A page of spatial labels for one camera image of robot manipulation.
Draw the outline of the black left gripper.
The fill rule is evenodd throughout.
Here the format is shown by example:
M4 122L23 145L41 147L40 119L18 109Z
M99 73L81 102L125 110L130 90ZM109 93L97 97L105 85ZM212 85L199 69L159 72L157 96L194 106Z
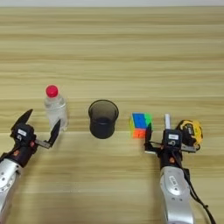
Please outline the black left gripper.
M27 110L23 113L14 125L11 127L12 130L20 123L26 123L32 114L32 109ZM31 157L36 153L38 147L43 147L46 149L51 148L54 145L58 135L60 133L60 121L57 121L54 125L51 136L48 141L39 140L37 138L28 139L14 139L13 148L2 154L2 163L4 165L13 163L15 166L25 168Z

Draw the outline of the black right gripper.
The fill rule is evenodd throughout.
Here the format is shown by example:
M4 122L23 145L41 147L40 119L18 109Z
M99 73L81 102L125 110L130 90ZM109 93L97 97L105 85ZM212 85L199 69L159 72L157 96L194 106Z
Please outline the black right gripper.
M144 151L150 154L156 154L160 160L160 169L166 166L171 167L182 167L182 153L195 153L200 149L200 144L202 142L201 131L190 131L190 145L186 146L182 144L180 147L167 146L162 143L151 142L152 126L149 123L145 131L145 144Z

